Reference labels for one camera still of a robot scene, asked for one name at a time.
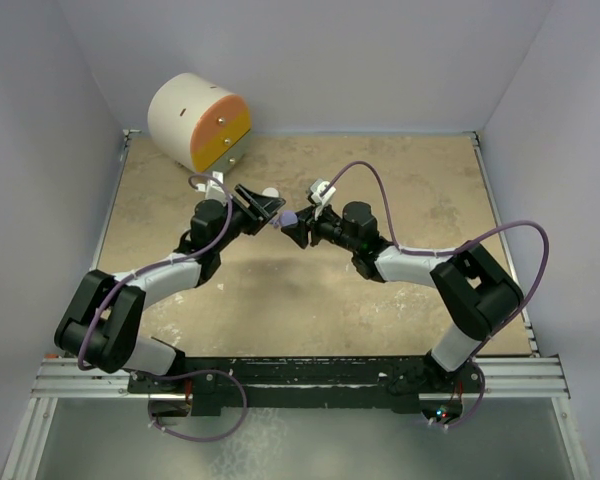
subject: floor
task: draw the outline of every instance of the floor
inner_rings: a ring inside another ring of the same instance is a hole
[[[457,246],[494,226],[468,137],[256,136],[229,172],[230,188],[276,187],[285,208],[307,205],[306,189],[353,160],[366,160],[385,181],[403,245]],[[188,228],[203,197],[187,185],[190,172],[144,137],[135,138],[116,197],[99,268],[139,268],[164,258]],[[370,203],[387,233],[381,197],[363,167],[338,182],[334,208]],[[497,238],[485,246],[505,264]],[[240,237],[203,287],[149,308],[141,333],[190,356],[415,355],[428,351],[450,324],[437,292],[405,283],[365,281],[350,255],[329,244],[300,250],[272,228]],[[517,319],[482,351],[529,354]]]

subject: white wall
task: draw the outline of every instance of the white wall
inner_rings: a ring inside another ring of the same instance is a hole
[[[194,71],[264,131],[482,128],[552,0],[60,0],[125,127]]]
[[[556,0],[484,134],[504,220],[549,233],[547,277],[529,307],[544,355],[559,353],[600,478],[600,0]],[[528,286],[531,232],[509,235]]]
[[[89,267],[121,142],[55,1],[1,1],[0,471]]]

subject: purple cable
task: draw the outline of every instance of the purple cable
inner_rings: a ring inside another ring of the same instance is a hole
[[[495,335],[500,330],[502,330],[504,327],[506,327],[509,323],[511,323],[511,321],[515,317],[517,317],[518,314],[520,314],[522,312],[522,310],[524,310],[524,308],[531,301],[531,298],[533,298],[533,296],[535,295],[536,290],[538,290],[538,287],[540,286],[540,282],[542,280],[544,272],[547,268],[547,263],[549,261],[549,237],[547,235],[547,232],[545,231],[544,228],[542,228],[542,226],[540,226],[538,223],[536,223],[534,221],[517,220],[514,222],[505,223],[504,225],[499,225],[495,228],[492,228],[488,232],[485,232],[482,235],[474,238],[473,240],[461,245],[460,247],[451,249],[451,250],[409,250],[407,248],[402,248],[400,246],[400,244],[398,243],[398,239],[396,238],[396,234],[393,229],[393,221],[391,219],[391,210],[389,208],[389,201],[387,200],[387,192],[384,188],[384,183],[382,182],[382,179],[380,178],[378,171],[370,163],[362,161],[362,160],[358,160],[358,161],[354,161],[354,162],[351,162],[351,163],[345,165],[342,168],[342,170],[340,170],[336,174],[336,176],[333,177],[333,180],[331,180],[331,182],[329,183],[327,188],[324,190],[322,196],[324,196],[324,194],[326,194],[326,192],[328,192],[329,189],[333,185],[335,185],[335,183],[340,179],[340,177],[354,165],[364,165],[369,170],[371,170],[371,173],[373,173],[373,176],[376,177],[376,181],[378,182],[378,187],[380,188],[380,194],[382,195],[382,202],[384,203],[384,210],[385,210],[385,213],[387,216],[387,224],[389,226],[389,235],[391,236],[391,242],[398,250],[400,250],[400,252],[405,253],[407,255],[414,255],[414,256],[418,256],[418,257],[439,257],[439,256],[447,256],[447,255],[449,255],[449,256],[458,255],[459,253],[465,252],[465,251],[469,250],[470,248],[475,247],[483,240],[485,240],[489,237],[492,237],[493,235],[496,235],[497,233],[503,232],[505,230],[509,230],[510,228],[521,227],[521,226],[528,226],[528,227],[535,228],[538,231],[538,233],[540,234],[540,237],[542,238],[542,247],[543,247],[542,258],[540,260],[540,266],[538,267],[538,273],[536,274],[536,278],[533,280],[533,283],[531,284],[531,288],[529,288],[527,295],[522,299],[522,302],[520,302],[520,305],[518,306],[518,308],[516,308],[513,311],[513,313],[511,315],[509,315],[509,317],[507,317],[507,319],[504,322],[502,322],[500,327],[496,328],[496,330],[491,334],[491,336],[487,337],[482,343],[480,343],[475,348],[475,350],[470,355],[470,358],[474,357],[482,349],[482,347],[484,347],[485,344],[489,340],[491,340],[491,337],[493,337],[493,335]],[[478,409],[478,407],[480,406],[480,404],[482,403],[482,399],[484,397],[484,393],[485,393],[485,389],[486,389],[484,372],[478,366],[478,364],[475,363],[473,360],[471,360],[470,362],[478,370],[478,375],[480,376],[480,382],[481,382],[480,383],[480,385],[481,385],[480,386],[480,394],[478,395],[478,399],[476,400],[476,403],[473,405],[471,410],[469,412],[467,412],[465,415],[463,415],[461,419],[458,419],[452,425],[449,425],[449,427],[451,427],[451,426],[455,427],[459,424],[464,423],[469,418],[471,418],[475,414],[475,412]]]
[[[153,414],[151,413],[151,402],[149,402],[147,404],[147,412],[149,413],[149,420],[151,420],[151,425],[153,425],[158,430],[160,430],[164,433],[167,433],[173,437],[180,438],[182,440],[187,440],[189,442],[198,442],[198,443],[210,443],[210,442],[217,442],[218,440],[223,440],[223,439],[227,438],[229,435],[231,435],[233,432],[235,432],[238,428],[240,428],[240,426],[244,422],[245,418],[247,417],[247,393],[244,391],[244,387],[240,384],[240,382],[238,380],[236,380],[234,377],[232,377],[231,375],[229,375],[228,373],[223,372],[222,370],[197,370],[195,372],[183,373],[182,375],[172,375],[172,376],[150,375],[150,376],[152,378],[158,378],[160,380],[177,381],[177,380],[184,380],[185,378],[197,377],[198,375],[209,375],[209,374],[220,375],[222,377],[228,378],[235,384],[236,387],[238,387],[238,390],[240,391],[240,396],[242,397],[242,410],[240,412],[240,418],[238,418],[238,421],[235,423],[235,425],[233,427],[231,427],[229,430],[227,430],[224,433],[221,433],[219,435],[213,435],[211,437],[194,437],[192,435],[185,435],[184,433],[176,432],[175,430],[171,430],[171,429],[161,425],[159,417],[156,415],[154,418]]]
[[[202,177],[202,178],[206,178],[207,180],[211,180],[212,182],[215,182],[222,189],[222,191],[224,192],[224,194],[227,197],[227,219],[225,220],[224,225],[222,226],[222,229],[220,230],[220,233],[218,233],[218,236],[216,238],[214,238],[207,246],[192,253],[191,255],[186,255],[184,257],[176,258],[175,260],[173,260],[173,263],[182,263],[182,262],[186,262],[188,260],[198,258],[203,253],[211,250],[213,247],[215,247],[218,244],[218,242],[222,239],[222,237],[225,235],[225,233],[227,233],[227,230],[229,229],[229,224],[231,223],[231,215],[233,214],[233,205],[231,202],[231,193],[229,192],[227,187],[225,187],[222,182],[220,182],[213,176],[207,175],[204,173],[196,173],[189,177],[188,182],[191,187],[194,187],[192,181],[196,177]],[[80,345],[80,351],[78,352],[78,368],[80,370],[92,370],[93,368],[95,368],[92,365],[85,365],[85,363],[84,363],[84,357],[87,353],[87,346],[89,345],[89,342],[91,341],[91,337],[93,336],[93,332],[95,331],[96,326],[98,325],[98,321],[100,320],[100,317],[102,316],[104,311],[107,308],[109,308],[111,301],[115,298],[115,296],[122,289],[122,287],[124,287],[127,283],[129,283],[131,280],[138,277],[139,275],[143,275],[143,274],[145,274],[151,270],[154,270],[156,268],[171,265],[171,263],[172,262],[170,260],[162,260],[162,261],[159,261],[156,263],[152,263],[150,265],[140,268],[139,270],[137,270],[136,272],[134,272],[130,275],[127,275],[122,280],[118,281],[118,283],[116,283],[116,285],[111,289],[111,291],[104,298],[104,300],[102,301],[100,306],[96,309],[96,312],[93,315],[93,319],[91,320],[91,323],[89,324],[89,328],[87,328],[87,333],[84,336],[84,340],[82,341],[82,344]],[[181,434],[178,432],[174,432],[172,430],[168,430],[165,428],[165,432],[169,433],[170,435],[173,435],[174,437],[183,438],[185,440],[190,440],[190,441],[194,441],[194,442],[215,442],[218,440],[222,440],[223,438],[226,438],[229,435],[231,435],[233,432],[235,432],[240,427],[240,425],[242,425],[242,422],[244,421],[244,419],[247,415],[247,395],[244,391],[244,388],[242,387],[240,382],[238,382],[238,380],[233,378],[228,373],[222,372],[220,370],[198,370],[195,372],[185,373],[183,375],[176,375],[176,376],[159,376],[159,375],[153,375],[149,372],[140,372],[140,373],[151,376],[152,378],[156,378],[159,380],[166,380],[166,381],[182,380],[184,378],[195,377],[197,375],[211,373],[213,375],[221,375],[221,376],[228,378],[234,384],[236,384],[236,386],[240,390],[240,394],[242,395],[242,412],[240,414],[240,418],[238,419],[236,424],[233,427],[231,427],[229,430],[227,430],[225,433],[220,434],[220,435],[215,435],[215,436],[209,437],[209,438],[198,438],[198,437],[189,437],[187,435],[184,435],[184,434]],[[154,426],[156,426],[157,428],[160,428],[162,430],[163,427],[162,426],[158,427],[159,423],[157,420],[154,421],[153,424],[154,424]]]

